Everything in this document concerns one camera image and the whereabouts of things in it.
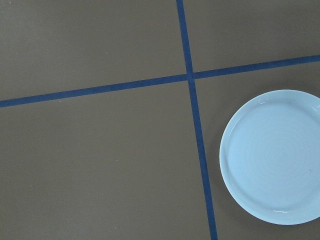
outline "gray floor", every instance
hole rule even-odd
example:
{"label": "gray floor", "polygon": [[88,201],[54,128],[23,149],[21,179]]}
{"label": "gray floor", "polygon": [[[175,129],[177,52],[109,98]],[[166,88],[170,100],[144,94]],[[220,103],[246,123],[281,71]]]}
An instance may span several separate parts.
{"label": "gray floor", "polygon": [[[185,0],[195,72],[320,54],[320,2]],[[0,101],[185,74],[176,1],[0,2]],[[196,80],[220,240],[310,239],[244,211],[219,167],[251,98],[320,97],[320,63]],[[0,108],[0,239],[210,238],[188,83]]]}

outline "plate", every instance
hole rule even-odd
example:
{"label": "plate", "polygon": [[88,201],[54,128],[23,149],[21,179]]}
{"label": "plate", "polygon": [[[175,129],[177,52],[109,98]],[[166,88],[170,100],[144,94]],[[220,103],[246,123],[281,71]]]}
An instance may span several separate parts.
{"label": "plate", "polygon": [[320,217],[320,98],[276,90],[244,104],[220,145],[224,183],[253,216],[279,225]]}

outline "gray surface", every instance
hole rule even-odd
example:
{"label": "gray surface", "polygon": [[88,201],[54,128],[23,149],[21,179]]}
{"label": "gray surface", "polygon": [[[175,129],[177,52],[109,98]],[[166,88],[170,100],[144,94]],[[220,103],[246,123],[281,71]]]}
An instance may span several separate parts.
{"label": "gray surface", "polygon": [[220,172],[219,147],[233,114],[250,99],[273,90],[294,89],[320,97],[320,63],[199,79],[196,89],[220,240],[318,240],[320,218],[283,226],[262,221],[229,194]]}
{"label": "gray surface", "polygon": [[173,0],[4,0],[0,33],[0,100],[186,71]]}
{"label": "gray surface", "polygon": [[194,71],[320,54],[319,0],[185,0]]}
{"label": "gray surface", "polygon": [[210,238],[186,82],[0,115],[1,240]]}

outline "blue tape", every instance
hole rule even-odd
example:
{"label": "blue tape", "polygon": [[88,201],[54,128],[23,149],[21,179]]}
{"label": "blue tape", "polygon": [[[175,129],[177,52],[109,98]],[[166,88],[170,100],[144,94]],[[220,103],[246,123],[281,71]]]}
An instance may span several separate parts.
{"label": "blue tape", "polygon": [[184,54],[184,62],[185,62],[185,70],[189,81],[193,79],[193,67],[192,67],[192,59],[191,59],[191,51],[187,30],[187,22],[186,15],[184,9],[184,1],[177,0],[176,1],[179,23],[180,23],[180,31],[181,31],[181,40]]}
{"label": "blue tape", "polygon": [[242,66],[233,66],[215,70],[208,70],[208,71],[200,71],[195,72],[193,77],[195,79],[203,79],[209,77],[216,77],[222,75],[229,75],[229,74],[237,74],[237,73],[245,73],[263,69],[273,69],[273,68],[280,68],[298,64],[308,64],[320,62],[320,55],[313,55],[313,56],[304,56],[304,57],[297,57],[297,58],[290,58],[278,61],[267,61],[261,62],[256,64],[249,64],[249,65],[242,65]]}
{"label": "blue tape", "polygon": [[178,16],[179,16],[185,69],[186,69],[186,75],[187,75],[188,86],[189,86],[190,101],[191,101],[191,108],[192,108],[192,115],[193,115],[193,124],[194,124],[196,144],[198,148],[198,155],[199,155],[199,161],[200,161],[200,170],[201,170],[201,177],[202,177],[204,199],[205,199],[206,212],[208,217],[210,236],[212,240],[217,240],[218,235],[217,235],[217,227],[216,227],[216,220],[215,220],[215,213],[214,213],[214,205],[213,205],[213,200],[211,195],[210,180],[209,180],[209,173],[208,173],[207,160],[206,160],[206,151],[205,151],[205,145],[204,145],[204,138],[202,134],[199,105],[198,105],[196,84],[195,84],[195,79],[193,74],[192,58],[191,58],[191,51],[190,51],[187,22],[186,22],[183,0],[176,0],[176,5],[177,5]]}
{"label": "blue tape", "polygon": [[91,94],[100,94],[100,93],[107,93],[125,89],[134,89],[134,88],[141,88],[146,86],[153,86],[153,85],[160,85],[160,84],[168,84],[168,83],[176,83],[186,81],[187,76],[185,74],[181,75],[174,75],[174,76],[165,76],[165,77],[158,77],[146,80],[139,80],[139,81],[131,81],[125,83],[117,83],[105,86],[95,86],[77,90],[70,90],[70,91],[61,91],[55,93],[48,93],[43,95],[36,95],[36,96],[27,96],[15,99],[8,99],[0,101],[0,108],[9,107],[9,106],[16,106],[22,104],[30,104],[30,103],[37,103],[49,100],[56,100],[56,99],[66,99],[84,95],[91,95]]}

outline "white plate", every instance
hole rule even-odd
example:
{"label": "white plate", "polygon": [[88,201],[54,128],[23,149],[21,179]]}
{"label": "white plate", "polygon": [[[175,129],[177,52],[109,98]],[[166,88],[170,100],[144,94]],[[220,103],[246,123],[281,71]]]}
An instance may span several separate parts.
{"label": "white plate", "polygon": [[320,98],[277,90],[247,102],[224,130],[220,168],[233,198],[261,220],[320,217]]}

